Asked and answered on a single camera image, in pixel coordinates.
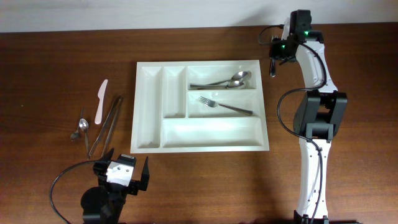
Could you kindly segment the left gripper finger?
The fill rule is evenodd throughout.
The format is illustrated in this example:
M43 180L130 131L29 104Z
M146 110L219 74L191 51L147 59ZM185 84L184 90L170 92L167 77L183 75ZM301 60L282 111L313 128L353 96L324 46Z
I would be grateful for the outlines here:
M114 148L111 148L99 161L100 162L111 162L114 153Z
M144 167L141 172L141 179L139 183L139 190L146 191L149 185L150 172L149 172L149 158L146 157Z

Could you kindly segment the steel fork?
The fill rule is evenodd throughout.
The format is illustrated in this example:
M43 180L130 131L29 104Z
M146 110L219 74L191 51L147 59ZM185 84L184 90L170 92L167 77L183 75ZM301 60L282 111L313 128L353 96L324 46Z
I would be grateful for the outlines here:
M278 38L277 35L274 35L274 34L271 35L271 41L273 41L276 38ZM274 78L276 75L275 60L273 58L271 58L271 61L270 61L269 75L271 78Z
M253 115L253 112L251 110L244 110L244 109L233 107L233 106L230 106L230 105L225 105L225 104L222 104L222 103L218 103L218 102L216 102L214 100L205 98L203 96L200 96L199 100L200 100L201 103L203 103L204 105L206 105L208 107L211 107L211 108L216 108L216 107L220 106L220 107L224 107L224 108L227 108L229 110L233 110L233 111L241 113L241 114L245 114L246 116L252 116Z

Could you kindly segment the white plastic knife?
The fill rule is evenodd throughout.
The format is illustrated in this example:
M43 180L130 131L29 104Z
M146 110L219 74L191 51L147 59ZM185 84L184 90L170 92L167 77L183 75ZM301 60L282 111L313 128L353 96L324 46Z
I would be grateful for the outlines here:
M96 116L95 116L95 124L100 124L102 121L102 117L103 117L103 102L104 102L104 96L105 96L105 92L106 92L106 87L108 84L108 80L105 79L99 90L98 90L98 107L97 107L97 111L96 111Z

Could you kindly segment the small shiny teaspoon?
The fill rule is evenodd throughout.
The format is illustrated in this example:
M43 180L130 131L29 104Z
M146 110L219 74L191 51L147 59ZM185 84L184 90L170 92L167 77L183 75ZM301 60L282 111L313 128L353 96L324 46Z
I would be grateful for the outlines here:
M81 118L79 120L79 128L84 132L85 134L85 147L86 147L86 156L87 159L90 158L90 146L89 146L89 140L88 140L88 122L84 118Z

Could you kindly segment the metal kitchen tongs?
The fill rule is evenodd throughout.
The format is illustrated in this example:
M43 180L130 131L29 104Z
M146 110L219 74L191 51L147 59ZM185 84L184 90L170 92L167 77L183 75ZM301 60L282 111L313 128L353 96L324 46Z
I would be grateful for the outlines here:
M115 100L114 103L111 107L111 110L109 111L105 122L103 123L103 126L98 134L98 137L96 138L96 140L94 141L90 151L89 151L89 158L91 158L91 156L95 153L95 149L97 147L97 145L100 143L100 141L102 140L105 132L107 129L109 129L109 126L111 125L111 122L113 121L113 118L116 116L116 112L119 108L119 105L121 104L123 100L123 97L120 95L118 96Z

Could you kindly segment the steel tablespoon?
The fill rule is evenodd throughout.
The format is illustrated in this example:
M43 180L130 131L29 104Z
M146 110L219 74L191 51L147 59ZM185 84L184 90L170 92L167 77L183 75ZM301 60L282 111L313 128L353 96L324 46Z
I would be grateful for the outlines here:
M223 81L219 81L219 82L209 83L209 85L219 85L221 83L234 82L234 81L244 82L247 79L249 79L250 77L251 77L250 71L240 71L240 72L235 73L229 80L223 80Z
M192 89L242 89L245 87L244 82L230 81L225 85L196 85L190 84Z

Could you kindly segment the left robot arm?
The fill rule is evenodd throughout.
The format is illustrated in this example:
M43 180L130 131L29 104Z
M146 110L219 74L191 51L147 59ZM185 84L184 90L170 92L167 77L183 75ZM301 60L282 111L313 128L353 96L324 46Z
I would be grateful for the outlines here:
M141 179L132 178L137 159L121 154L113 161L111 149L101 159L94 161L93 172L98 186L88 189L81 197L84 223L118 223L128 195L146 191L149 185L149 159L141 172Z

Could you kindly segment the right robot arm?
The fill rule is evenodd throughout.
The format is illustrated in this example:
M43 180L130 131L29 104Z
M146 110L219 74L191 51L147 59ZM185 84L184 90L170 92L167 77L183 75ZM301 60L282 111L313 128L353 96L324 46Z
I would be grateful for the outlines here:
M312 29L309 10L291 12L281 25L282 37L271 42L269 56L281 63L298 62L302 70L303 100L296 110L290 134L299 138L301 181L294 223L328 223L326 168L331 142L348 102L333 83L325 59L322 33Z

